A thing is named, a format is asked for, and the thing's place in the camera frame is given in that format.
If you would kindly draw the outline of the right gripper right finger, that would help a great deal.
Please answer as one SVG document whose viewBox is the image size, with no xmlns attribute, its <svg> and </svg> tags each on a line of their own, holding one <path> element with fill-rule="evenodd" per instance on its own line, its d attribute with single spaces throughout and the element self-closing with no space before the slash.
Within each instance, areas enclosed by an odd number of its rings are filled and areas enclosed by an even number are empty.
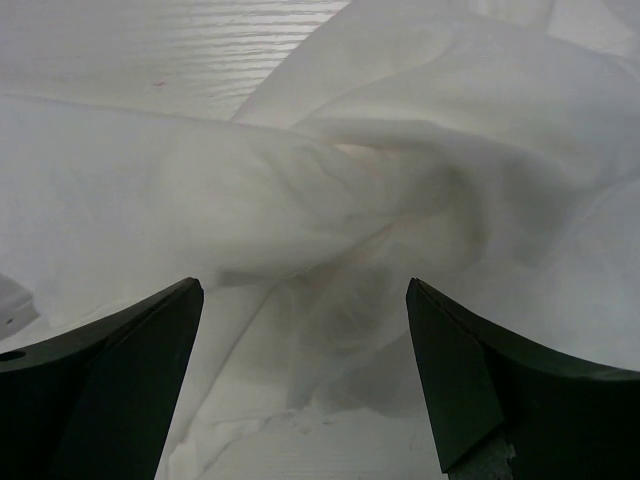
<svg viewBox="0 0 640 480">
<path fill-rule="evenodd" d="M 451 479 L 635 479 L 639 375 L 531 341 L 414 279 L 412 345 Z"/>
</svg>

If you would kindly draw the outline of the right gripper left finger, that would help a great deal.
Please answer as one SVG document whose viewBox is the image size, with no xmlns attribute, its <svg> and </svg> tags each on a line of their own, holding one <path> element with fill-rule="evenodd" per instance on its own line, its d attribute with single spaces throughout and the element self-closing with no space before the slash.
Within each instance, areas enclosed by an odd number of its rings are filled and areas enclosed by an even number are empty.
<svg viewBox="0 0 640 480">
<path fill-rule="evenodd" d="M 186 278 L 2 354 L 2 478 L 154 478 L 203 304 L 200 282 Z"/>
</svg>

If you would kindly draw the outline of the white t shirt robot print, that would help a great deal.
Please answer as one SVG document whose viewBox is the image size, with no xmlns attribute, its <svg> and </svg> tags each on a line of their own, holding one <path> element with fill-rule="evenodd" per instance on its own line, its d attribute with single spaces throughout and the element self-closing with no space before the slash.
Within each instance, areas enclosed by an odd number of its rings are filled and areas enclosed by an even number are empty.
<svg viewBox="0 0 640 480">
<path fill-rule="evenodd" d="M 321 402 L 420 277 L 639 364 L 639 5 L 355 1 L 226 121 L 3 95 L 25 340 L 185 276 L 208 296 L 166 452 Z"/>
</svg>

